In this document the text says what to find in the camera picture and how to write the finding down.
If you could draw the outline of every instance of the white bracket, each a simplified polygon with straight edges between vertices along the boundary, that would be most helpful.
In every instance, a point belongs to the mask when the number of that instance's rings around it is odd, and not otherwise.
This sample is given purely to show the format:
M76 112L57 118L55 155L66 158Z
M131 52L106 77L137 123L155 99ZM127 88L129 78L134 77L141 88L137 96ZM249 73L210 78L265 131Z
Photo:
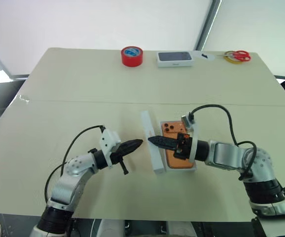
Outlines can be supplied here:
M105 129L103 131L100 139L100 147L109 168L112 168L112 161L110 155L113 152L117 151L120 143L121 139L119 138L117 132L110 131L108 129Z
M197 141L198 141L198 125L197 122L190 121L188 119L189 115L182 116L182 122L184 123L184 126L188 133L192 133L192 146L191 146L191 152L189 157L189 162L194 163L195 162L195 155L197 150Z

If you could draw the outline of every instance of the tape roll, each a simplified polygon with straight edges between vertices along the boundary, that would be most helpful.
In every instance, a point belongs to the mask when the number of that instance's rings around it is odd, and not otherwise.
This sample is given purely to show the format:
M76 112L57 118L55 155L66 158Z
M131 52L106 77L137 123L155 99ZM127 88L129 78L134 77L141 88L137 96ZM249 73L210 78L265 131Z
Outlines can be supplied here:
M139 47L129 46L121 51L122 63L127 67L137 67L143 63L143 50Z
M243 62L242 61L239 61L238 59L235 59L233 56L232 56L232 53L234 51L227 51L225 52L225 56L223 57L226 61L228 61L229 63L233 63L233 64L242 64Z

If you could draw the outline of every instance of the red tape roll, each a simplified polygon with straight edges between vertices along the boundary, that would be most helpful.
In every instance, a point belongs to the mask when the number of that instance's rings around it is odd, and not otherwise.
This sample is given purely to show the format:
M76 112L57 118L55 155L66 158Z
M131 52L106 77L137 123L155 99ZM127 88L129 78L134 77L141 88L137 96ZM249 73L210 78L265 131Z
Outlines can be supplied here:
M128 67L137 67L143 63L143 50L139 47L129 46L121 51L122 63Z

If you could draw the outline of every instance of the blue label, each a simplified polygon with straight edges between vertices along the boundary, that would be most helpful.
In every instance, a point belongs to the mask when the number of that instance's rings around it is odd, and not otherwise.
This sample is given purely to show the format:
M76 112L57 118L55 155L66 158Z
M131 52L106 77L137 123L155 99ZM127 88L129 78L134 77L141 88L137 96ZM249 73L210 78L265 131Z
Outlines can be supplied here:
M138 48L130 47L124 50L124 54L128 57L136 57L140 55L141 51Z

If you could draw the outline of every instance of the red scissors handle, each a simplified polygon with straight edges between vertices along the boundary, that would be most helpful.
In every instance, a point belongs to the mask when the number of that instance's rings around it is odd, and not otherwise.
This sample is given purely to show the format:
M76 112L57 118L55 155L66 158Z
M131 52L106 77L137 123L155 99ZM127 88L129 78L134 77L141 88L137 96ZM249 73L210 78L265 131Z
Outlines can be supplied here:
M244 50L235 51L232 53L232 55L235 59L238 59L241 62L247 62L251 60L249 53Z

